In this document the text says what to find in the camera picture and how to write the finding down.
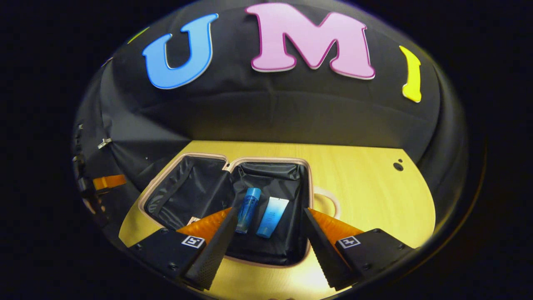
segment orange strap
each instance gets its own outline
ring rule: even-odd
[[[124,175],[113,175],[93,179],[93,184],[96,190],[103,190],[104,188],[113,188],[115,186],[126,184],[126,177]]]

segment open suitcase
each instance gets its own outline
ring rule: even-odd
[[[180,229],[228,207],[239,208],[249,187],[261,197],[247,234],[235,233],[225,257],[267,267],[298,264],[309,253],[303,229],[304,208],[313,207],[311,168],[302,159],[241,157],[228,162],[224,155],[184,153],[171,161],[146,187],[138,209],[161,227]],[[317,188],[340,209],[335,197]],[[255,233],[269,197],[288,199],[278,226],[269,239]]]

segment screw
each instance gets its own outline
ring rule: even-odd
[[[177,270],[177,266],[174,263],[169,263],[168,264],[168,268],[171,269],[172,271],[176,271]]]

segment orange soft pad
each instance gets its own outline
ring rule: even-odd
[[[343,221],[337,220],[334,217],[330,217],[327,214],[308,208],[315,221],[317,221],[318,226],[324,232],[328,241],[331,243],[333,248],[338,252],[335,247],[335,242],[346,238],[352,235],[358,235],[363,233],[362,230],[359,230],[353,226],[346,224]]]
[[[202,219],[193,222],[185,227],[182,227],[176,231],[186,235],[193,235],[199,238],[204,238],[205,242],[209,244],[216,231],[219,230],[222,221],[226,219],[226,216],[228,215],[230,209],[231,207],[216,212],[207,217],[203,217]]]
[[[103,190],[104,188],[114,188],[119,185],[126,184],[126,177],[124,175],[113,175],[93,179],[94,188]]]

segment metal clip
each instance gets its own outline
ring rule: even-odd
[[[106,146],[107,144],[109,144],[110,142],[112,142],[111,139],[102,139],[102,143],[100,143],[100,144],[98,145],[98,149],[101,149],[101,148],[105,147],[105,146]]]

